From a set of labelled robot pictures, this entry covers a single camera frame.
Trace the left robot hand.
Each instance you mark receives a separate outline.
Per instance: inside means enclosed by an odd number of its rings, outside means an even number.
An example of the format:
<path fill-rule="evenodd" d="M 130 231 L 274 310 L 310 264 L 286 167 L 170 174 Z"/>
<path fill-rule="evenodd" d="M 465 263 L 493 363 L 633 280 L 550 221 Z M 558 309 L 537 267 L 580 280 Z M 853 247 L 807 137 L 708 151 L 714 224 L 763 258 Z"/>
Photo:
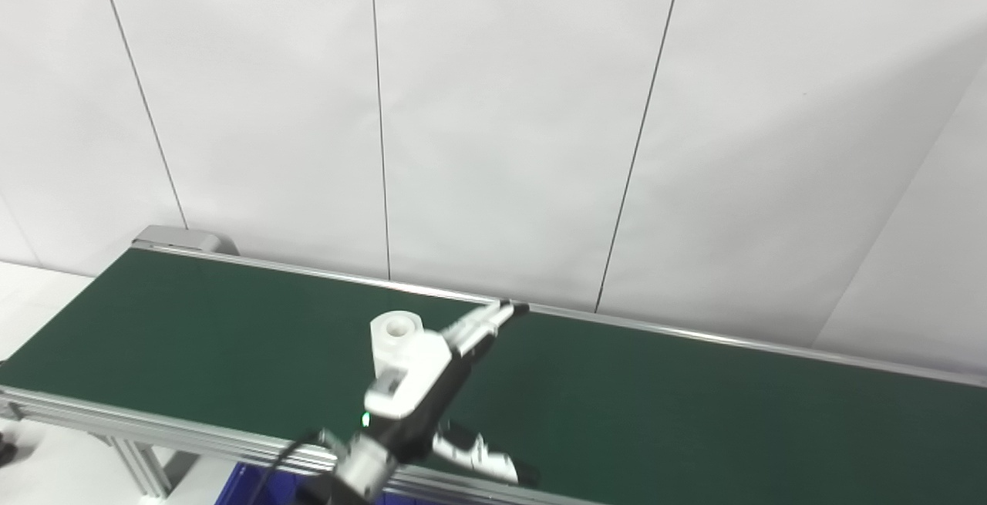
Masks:
<path fill-rule="evenodd" d="M 494 301 L 465 313 L 441 332 L 413 333 L 367 389 L 361 435 L 373 439 L 399 464 L 435 455 L 501 483 L 536 487 L 541 474 L 535 466 L 494 448 L 479 432 L 443 418 L 501 327 L 529 311 L 526 302 Z"/>

